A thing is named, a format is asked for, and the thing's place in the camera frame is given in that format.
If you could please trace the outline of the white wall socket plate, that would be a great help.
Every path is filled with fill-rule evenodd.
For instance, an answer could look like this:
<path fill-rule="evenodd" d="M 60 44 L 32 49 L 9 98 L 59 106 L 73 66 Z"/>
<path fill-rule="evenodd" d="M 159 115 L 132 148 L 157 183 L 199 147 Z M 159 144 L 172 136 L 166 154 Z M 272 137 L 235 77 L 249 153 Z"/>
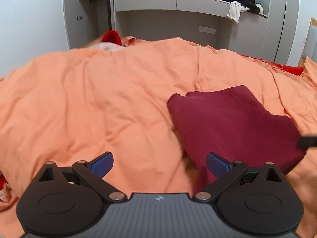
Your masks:
<path fill-rule="evenodd" d="M 205 26 L 200 26 L 199 27 L 199 32 L 202 32 L 202 33 L 209 33 L 209 34 L 216 34 L 216 29 L 214 28 L 211 28 L 211 27 L 205 27 Z"/>

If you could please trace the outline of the floral patterned pillow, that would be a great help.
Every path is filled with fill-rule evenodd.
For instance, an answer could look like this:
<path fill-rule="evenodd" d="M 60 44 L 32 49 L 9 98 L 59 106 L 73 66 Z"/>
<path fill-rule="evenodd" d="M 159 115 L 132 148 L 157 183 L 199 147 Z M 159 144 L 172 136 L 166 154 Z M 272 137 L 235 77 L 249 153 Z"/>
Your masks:
<path fill-rule="evenodd" d="M 114 52 L 114 51 L 122 49 L 123 47 L 117 44 L 113 44 L 111 42 L 100 42 L 100 43 L 93 44 L 89 46 L 88 48 Z"/>

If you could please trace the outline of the orange duvet cover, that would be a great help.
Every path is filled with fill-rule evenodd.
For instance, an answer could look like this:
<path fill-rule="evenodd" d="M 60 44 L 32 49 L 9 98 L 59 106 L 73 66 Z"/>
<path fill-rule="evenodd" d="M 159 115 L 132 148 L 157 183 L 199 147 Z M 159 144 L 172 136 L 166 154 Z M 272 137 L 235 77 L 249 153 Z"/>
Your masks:
<path fill-rule="evenodd" d="M 244 85 L 266 110 L 316 133 L 316 64 L 299 76 L 229 50 L 181 38 L 110 52 L 45 54 L 1 79 L 1 237 L 20 237 L 17 198 L 47 161 L 70 166 L 110 151 L 106 181 L 132 192 L 192 193 L 198 172 L 167 108 L 175 93 Z"/>

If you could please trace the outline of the red bed sheet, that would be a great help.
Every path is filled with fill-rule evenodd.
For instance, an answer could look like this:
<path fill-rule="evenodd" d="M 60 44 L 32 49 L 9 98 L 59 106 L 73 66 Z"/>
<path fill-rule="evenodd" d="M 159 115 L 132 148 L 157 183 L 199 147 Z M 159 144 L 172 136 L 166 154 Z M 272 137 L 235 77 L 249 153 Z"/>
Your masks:
<path fill-rule="evenodd" d="M 249 57 L 247 55 L 243 55 L 241 54 L 242 57 L 244 57 L 246 60 L 248 61 L 251 61 L 251 62 L 254 62 L 256 64 L 259 64 L 260 66 L 264 66 L 264 67 L 267 67 L 267 66 L 271 66 L 271 67 L 275 67 L 275 68 L 278 68 L 282 71 L 285 71 L 287 73 L 290 73 L 290 74 L 293 74 L 293 75 L 296 75 L 296 76 L 300 76 L 303 71 L 305 70 L 304 67 L 292 67 L 292 66 L 286 66 L 286 65 L 282 65 L 282 64 L 278 64 L 278 63 L 275 63 L 275 62 L 271 62 L 271 61 L 266 61 L 266 60 L 263 60 L 263 59 L 258 59 L 258 58 L 254 58 L 254 57 Z"/>

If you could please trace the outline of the dark red garment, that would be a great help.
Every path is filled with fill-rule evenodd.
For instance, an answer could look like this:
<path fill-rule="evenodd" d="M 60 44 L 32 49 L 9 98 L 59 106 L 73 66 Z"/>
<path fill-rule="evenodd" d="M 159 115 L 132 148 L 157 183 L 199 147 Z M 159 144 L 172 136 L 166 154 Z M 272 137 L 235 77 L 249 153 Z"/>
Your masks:
<path fill-rule="evenodd" d="M 246 86 L 214 92 L 174 94 L 168 110 L 184 150 L 198 170 L 198 192 L 216 180 L 207 169 L 210 152 L 250 167 L 273 162 L 288 174 L 305 156 L 300 133 L 288 116 L 267 111 Z"/>

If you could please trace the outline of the red plush item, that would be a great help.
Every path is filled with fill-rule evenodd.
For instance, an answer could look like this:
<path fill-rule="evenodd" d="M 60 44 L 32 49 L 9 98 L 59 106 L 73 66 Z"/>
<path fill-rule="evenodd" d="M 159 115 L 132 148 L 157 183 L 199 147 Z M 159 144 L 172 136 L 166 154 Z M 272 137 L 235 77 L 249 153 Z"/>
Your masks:
<path fill-rule="evenodd" d="M 119 46 L 122 46 L 122 40 L 120 38 L 120 35 L 116 30 L 108 30 L 101 39 L 101 42 L 109 42 L 112 44 L 116 44 Z"/>

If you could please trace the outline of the grey wardrobe cabinet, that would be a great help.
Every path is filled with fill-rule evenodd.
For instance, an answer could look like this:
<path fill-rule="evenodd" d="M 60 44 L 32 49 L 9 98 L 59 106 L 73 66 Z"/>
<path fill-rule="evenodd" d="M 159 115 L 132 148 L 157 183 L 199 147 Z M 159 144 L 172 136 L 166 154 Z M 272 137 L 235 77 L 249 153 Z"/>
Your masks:
<path fill-rule="evenodd" d="M 81 48 L 112 29 L 111 0 L 63 0 L 70 49 Z"/>

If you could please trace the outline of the white cloth hanging off shelf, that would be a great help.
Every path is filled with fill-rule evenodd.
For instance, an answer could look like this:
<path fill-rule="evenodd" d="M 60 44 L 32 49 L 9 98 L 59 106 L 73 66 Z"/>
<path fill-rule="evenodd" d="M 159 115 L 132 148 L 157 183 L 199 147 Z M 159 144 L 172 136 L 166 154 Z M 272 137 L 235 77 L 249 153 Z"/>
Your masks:
<path fill-rule="evenodd" d="M 241 12 L 249 11 L 248 7 L 245 7 L 238 1 L 234 1 L 230 3 L 229 12 L 226 16 L 227 19 L 231 20 L 232 22 L 238 24 L 239 19 L 241 16 Z"/>

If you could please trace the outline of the grey built-in desk shelf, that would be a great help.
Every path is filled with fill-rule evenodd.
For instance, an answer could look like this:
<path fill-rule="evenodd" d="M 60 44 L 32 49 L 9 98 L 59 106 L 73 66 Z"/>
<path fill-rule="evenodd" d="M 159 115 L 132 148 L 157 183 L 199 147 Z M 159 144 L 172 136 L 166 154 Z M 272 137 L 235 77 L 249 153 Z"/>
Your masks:
<path fill-rule="evenodd" d="M 221 0 L 115 0 L 116 30 L 143 40 L 180 37 L 239 54 L 260 56 L 266 16 L 241 12 L 239 23 L 227 19 L 230 3 Z M 199 27 L 216 34 L 199 32 Z"/>

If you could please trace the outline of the grey padded headboard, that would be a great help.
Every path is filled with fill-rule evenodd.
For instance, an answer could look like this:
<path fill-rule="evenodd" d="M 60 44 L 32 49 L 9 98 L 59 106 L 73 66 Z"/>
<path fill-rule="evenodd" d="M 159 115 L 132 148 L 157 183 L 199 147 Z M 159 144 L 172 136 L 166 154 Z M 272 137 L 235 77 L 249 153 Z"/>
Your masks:
<path fill-rule="evenodd" d="M 317 23 L 315 18 L 311 18 L 310 26 L 305 41 L 302 58 L 309 57 L 313 62 L 317 61 Z"/>

